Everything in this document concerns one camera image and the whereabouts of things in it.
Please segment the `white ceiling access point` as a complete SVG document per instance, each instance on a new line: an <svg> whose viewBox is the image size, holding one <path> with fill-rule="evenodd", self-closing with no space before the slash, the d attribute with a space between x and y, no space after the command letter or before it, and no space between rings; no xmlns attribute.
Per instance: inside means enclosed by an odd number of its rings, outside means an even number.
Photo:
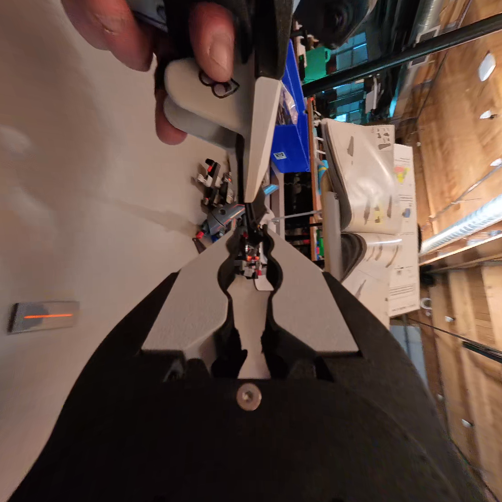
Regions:
<svg viewBox="0 0 502 502"><path fill-rule="evenodd" d="M488 52L478 67L478 77L481 82L485 82L493 73L497 65L493 53Z"/></svg>

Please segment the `green plastic container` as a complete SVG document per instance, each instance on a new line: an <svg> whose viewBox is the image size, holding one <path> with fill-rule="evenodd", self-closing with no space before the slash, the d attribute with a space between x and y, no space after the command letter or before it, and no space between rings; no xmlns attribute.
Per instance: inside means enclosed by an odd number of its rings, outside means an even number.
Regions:
<svg viewBox="0 0 502 502"><path fill-rule="evenodd" d="M310 49L304 57L304 79L303 84L315 82L327 76L326 65L331 58L331 49L318 46Z"/></svg>

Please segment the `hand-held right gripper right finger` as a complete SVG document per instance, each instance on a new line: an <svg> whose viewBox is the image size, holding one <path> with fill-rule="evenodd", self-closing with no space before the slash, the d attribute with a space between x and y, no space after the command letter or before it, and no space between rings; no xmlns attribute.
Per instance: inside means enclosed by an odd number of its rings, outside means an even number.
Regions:
<svg viewBox="0 0 502 502"><path fill-rule="evenodd" d="M264 230L267 305L264 355L284 361L359 352L322 270L275 232Z"/></svg>

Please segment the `grey orange lego car model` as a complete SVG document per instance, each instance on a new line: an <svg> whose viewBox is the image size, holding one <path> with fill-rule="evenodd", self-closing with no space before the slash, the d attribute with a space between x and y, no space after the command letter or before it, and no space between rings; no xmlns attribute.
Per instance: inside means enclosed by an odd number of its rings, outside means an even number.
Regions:
<svg viewBox="0 0 502 502"><path fill-rule="evenodd" d="M243 216L244 205L237 202L231 172L209 158L204 161L204 165L204 173L199 172L194 178L197 186L202 189L201 207L206 214L197 232L203 231L204 237L215 242L235 228L235 224Z"/></svg>

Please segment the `wooden shelf unit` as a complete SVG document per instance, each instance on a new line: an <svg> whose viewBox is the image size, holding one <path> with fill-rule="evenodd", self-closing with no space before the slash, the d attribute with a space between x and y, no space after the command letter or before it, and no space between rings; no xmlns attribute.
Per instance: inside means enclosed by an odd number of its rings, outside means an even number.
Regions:
<svg viewBox="0 0 502 502"><path fill-rule="evenodd" d="M325 268L320 177L326 159L323 139L318 138L320 115L314 97L306 99L308 171L284 175L285 239L320 269Z"/></svg>

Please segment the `small white vent grille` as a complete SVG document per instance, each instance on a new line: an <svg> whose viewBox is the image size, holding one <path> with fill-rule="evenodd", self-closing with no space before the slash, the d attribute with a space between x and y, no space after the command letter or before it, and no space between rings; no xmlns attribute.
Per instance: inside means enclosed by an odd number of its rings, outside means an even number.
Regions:
<svg viewBox="0 0 502 502"><path fill-rule="evenodd" d="M425 41L428 41L428 40L435 38L440 33L440 31L441 31L440 25L436 25L435 27L430 28L427 31L423 31L422 33L418 34L414 46L419 45L422 42L425 42ZM421 56L419 58L411 60L408 63L408 68L411 69L412 67L422 66L423 64L428 62L429 58L430 58L430 56L426 55L426 56Z"/></svg>

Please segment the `silver spiral air duct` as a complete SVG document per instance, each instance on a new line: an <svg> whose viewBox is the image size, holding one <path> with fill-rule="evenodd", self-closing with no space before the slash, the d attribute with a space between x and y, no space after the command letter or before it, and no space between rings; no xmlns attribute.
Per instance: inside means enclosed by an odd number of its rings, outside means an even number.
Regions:
<svg viewBox="0 0 502 502"><path fill-rule="evenodd" d="M430 254L450 242L471 236L499 222L501 222L501 194L458 222L423 241L419 256Z"/></svg>

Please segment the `open lego instruction booklet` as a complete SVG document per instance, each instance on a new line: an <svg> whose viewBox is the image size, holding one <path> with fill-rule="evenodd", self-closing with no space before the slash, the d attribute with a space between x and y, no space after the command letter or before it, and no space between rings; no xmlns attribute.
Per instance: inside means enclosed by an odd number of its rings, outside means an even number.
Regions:
<svg viewBox="0 0 502 502"><path fill-rule="evenodd" d="M401 241L394 126L327 118L319 125L327 161L320 177L321 196L327 191L338 195L341 231L352 243L350 268L341 283L388 326L391 267Z"/></svg>

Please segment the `blue plastic bin with tag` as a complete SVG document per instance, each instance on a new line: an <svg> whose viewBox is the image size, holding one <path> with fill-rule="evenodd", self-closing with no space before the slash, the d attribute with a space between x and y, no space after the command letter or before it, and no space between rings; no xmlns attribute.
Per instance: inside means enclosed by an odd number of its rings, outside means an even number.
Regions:
<svg viewBox="0 0 502 502"><path fill-rule="evenodd" d="M292 41L289 41L282 83L292 96L298 119L296 123L275 126L271 162L282 174L309 172L309 122Z"/></svg>

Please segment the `black steel pillar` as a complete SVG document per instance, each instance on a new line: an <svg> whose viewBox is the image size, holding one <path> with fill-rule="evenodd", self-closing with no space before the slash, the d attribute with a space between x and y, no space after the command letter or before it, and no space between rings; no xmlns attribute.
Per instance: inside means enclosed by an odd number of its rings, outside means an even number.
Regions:
<svg viewBox="0 0 502 502"><path fill-rule="evenodd" d="M388 55L361 65L337 71L317 81L304 84L304 97L311 97L331 88L350 84L364 79L383 70L402 66L410 61L449 50L470 43L486 35L501 31L501 14L490 16L467 26L438 35L434 38L417 43L396 55Z"/></svg>

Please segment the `lego sticker sheet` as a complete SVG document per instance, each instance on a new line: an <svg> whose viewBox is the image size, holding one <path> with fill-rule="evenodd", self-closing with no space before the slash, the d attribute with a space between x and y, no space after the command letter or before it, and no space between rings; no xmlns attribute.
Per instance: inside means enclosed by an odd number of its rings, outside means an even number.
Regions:
<svg viewBox="0 0 502 502"><path fill-rule="evenodd" d="M70 328L79 310L80 304L75 301L18 302L11 308L7 333Z"/></svg>

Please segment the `white printed instruction sheet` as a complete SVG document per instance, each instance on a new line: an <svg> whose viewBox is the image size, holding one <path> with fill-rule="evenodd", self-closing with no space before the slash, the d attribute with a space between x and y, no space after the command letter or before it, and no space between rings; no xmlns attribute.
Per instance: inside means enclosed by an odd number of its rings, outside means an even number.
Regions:
<svg viewBox="0 0 502 502"><path fill-rule="evenodd" d="M398 238L400 250L392 264L389 290L389 317L394 318L418 310L419 283L419 231L417 222L417 196L413 149L394 145L394 175L398 186L398 215L401 229Z"/></svg>

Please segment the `person's left hand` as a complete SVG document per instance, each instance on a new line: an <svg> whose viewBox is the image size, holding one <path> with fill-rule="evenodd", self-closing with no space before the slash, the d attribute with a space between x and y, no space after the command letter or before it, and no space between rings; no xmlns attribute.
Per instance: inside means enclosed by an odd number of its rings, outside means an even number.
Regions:
<svg viewBox="0 0 502 502"><path fill-rule="evenodd" d="M140 72L150 70L156 59L156 134L167 145L182 143L187 134L173 126L164 114L164 71L169 62L179 58L171 38L137 21L126 1L61 4L73 27L92 47L112 53L122 64ZM236 38L231 12L215 3L199 2L192 6L186 25L198 66L215 81L229 81L233 76Z"/></svg>

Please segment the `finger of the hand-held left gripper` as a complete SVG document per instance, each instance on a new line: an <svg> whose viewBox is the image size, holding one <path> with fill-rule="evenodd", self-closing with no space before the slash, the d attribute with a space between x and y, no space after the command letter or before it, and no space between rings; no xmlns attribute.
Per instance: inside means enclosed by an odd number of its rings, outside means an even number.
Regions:
<svg viewBox="0 0 502 502"><path fill-rule="evenodd" d="M281 89L277 79L262 76L255 81L250 133L244 141L245 204L255 200L269 165Z"/></svg>

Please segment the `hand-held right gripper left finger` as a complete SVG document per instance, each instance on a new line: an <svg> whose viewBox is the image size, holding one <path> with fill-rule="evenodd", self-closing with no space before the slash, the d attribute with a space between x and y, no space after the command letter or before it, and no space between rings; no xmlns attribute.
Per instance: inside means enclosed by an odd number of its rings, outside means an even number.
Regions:
<svg viewBox="0 0 502 502"><path fill-rule="evenodd" d="M230 231L179 270L143 352L180 353L186 361L242 357L228 293L238 243L238 233Z"/></svg>

